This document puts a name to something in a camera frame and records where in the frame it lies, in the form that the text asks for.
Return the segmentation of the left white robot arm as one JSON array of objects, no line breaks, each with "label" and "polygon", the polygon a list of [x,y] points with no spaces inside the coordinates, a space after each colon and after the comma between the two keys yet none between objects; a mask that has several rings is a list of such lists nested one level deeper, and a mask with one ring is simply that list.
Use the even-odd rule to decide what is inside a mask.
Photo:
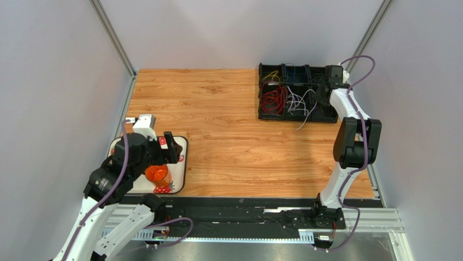
[{"label": "left white robot arm", "polygon": [[168,220],[166,202],[150,193],[143,195],[108,234],[102,234],[140,176],[164,165],[180,165],[185,170],[188,145],[185,137],[170,132],[157,138],[128,133],[117,139],[113,153],[90,174],[78,217],[54,260],[113,260],[143,229],[161,227],[167,232],[170,224],[183,221]]}]

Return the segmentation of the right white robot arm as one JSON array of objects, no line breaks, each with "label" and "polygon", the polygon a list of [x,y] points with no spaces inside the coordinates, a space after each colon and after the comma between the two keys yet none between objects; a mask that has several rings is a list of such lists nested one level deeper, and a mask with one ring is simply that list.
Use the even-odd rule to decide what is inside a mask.
[{"label": "right white robot arm", "polygon": [[326,66],[315,91],[315,101],[333,107],[342,121],[333,146],[333,173],[311,211],[312,225],[320,228],[341,219],[347,191],[378,153],[382,123],[362,110],[353,88],[344,81],[346,75],[340,65]]}]

